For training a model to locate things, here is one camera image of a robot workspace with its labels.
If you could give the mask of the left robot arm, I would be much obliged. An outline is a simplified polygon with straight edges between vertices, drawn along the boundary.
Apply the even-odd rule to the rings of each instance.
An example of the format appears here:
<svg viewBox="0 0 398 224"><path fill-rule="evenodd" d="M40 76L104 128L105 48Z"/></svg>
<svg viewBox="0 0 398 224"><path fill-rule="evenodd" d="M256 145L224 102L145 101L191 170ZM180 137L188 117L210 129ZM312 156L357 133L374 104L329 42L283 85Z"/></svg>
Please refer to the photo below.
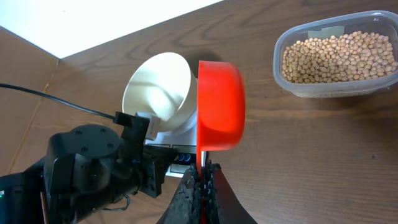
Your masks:
<svg viewBox="0 0 398 224"><path fill-rule="evenodd" d="M147 118L113 122L121 134L97 124L54 134L40 161L1 177L1 222L77 223L137 192L159 196L177 151L145 143Z"/></svg>

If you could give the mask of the soybeans pile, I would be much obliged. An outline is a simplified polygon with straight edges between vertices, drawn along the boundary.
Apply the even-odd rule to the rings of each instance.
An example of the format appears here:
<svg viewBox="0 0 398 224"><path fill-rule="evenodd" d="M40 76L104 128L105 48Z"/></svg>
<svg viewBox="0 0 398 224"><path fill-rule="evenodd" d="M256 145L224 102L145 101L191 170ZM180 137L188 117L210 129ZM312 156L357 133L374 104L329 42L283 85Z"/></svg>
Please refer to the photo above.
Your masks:
<svg viewBox="0 0 398 224"><path fill-rule="evenodd" d="M386 77L397 71L389 37L356 31L296 41L282 55L282 77L291 83L337 83Z"/></svg>

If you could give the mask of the clear plastic container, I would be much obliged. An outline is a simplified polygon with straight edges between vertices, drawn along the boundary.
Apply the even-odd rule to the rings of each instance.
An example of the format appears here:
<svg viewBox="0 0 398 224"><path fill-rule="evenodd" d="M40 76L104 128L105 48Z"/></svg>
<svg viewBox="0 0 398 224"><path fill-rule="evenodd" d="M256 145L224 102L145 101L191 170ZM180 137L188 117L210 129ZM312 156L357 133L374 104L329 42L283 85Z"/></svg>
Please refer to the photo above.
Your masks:
<svg viewBox="0 0 398 224"><path fill-rule="evenodd" d="M293 27L275 45L276 83L303 98L367 95L397 83L397 14L366 11Z"/></svg>

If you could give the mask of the white bowl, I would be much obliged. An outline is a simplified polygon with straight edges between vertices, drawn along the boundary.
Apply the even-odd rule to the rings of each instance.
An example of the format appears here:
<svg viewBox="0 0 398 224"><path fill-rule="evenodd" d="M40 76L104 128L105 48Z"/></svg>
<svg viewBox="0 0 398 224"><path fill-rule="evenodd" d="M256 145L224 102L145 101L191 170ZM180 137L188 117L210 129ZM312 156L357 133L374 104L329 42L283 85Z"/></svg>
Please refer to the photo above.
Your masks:
<svg viewBox="0 0 398 224"><path fill-rule="evenodd" d="M160 131L179 128L197 109L197 79L177 53L157 54L132 75L124 91L122 111L149 112L161 119Z"/></svg>

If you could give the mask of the white kitchen scale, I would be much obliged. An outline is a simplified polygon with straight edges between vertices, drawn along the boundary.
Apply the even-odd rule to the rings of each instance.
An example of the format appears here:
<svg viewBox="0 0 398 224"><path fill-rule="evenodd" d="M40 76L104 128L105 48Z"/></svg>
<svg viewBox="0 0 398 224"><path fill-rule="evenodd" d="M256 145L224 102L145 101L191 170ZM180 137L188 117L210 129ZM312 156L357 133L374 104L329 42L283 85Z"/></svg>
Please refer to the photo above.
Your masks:
<svg viewBox="0 0 398 224"><path fill-rule="evenodd" d="M201 166L206 164L207 152L197 155L197 110L193 112L186 122L177 129L157 134L154 141L147 140L151 146L169 147L177 150L178 154L168 167L166 176L181 178L190 164L197 164L197 158L201 159Z"/></svg>

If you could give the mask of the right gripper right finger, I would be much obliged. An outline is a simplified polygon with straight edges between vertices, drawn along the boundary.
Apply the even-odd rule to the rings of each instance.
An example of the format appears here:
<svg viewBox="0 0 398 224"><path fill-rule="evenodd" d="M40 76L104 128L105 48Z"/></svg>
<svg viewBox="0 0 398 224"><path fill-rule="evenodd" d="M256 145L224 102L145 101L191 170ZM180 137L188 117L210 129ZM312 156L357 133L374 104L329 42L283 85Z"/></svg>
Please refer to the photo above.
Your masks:
<svg viewBox="0 0 398 224"><path fill-rule="evenodd" d="M210 161L202 168L202 175L202 223L257 224L240 204L219 164Z"/></svg>

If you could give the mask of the red measuring scoop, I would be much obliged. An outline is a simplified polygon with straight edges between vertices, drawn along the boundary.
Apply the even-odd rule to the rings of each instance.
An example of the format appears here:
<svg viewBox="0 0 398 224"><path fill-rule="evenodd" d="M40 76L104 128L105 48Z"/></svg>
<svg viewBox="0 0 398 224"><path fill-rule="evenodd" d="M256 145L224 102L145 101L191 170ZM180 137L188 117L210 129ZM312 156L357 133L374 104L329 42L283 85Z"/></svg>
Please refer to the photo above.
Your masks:
<svg viewBox="0 0 398 224"><path fill-rule="evenodd" d="M197 152L225 151L235 147L243 135L245 109L244 84L239 70L227 62L200 61L197 92ZM201 165L197 167L203 192L203 167ZM202 208L203 195L200 223L202 223Z"/></svg>

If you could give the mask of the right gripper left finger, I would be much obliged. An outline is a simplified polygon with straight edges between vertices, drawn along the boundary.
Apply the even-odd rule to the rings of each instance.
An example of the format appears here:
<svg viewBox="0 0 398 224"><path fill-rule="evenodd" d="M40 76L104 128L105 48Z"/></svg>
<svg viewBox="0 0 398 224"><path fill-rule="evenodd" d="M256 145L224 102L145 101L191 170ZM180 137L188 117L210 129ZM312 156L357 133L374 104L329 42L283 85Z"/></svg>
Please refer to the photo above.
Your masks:
<svg viewBox="0 0 398 224"><path fill-rule="evenodd" d="M200 177L196 165L191 164L184 172L169 206L157 224L199 224L200 212Z"/></svg>

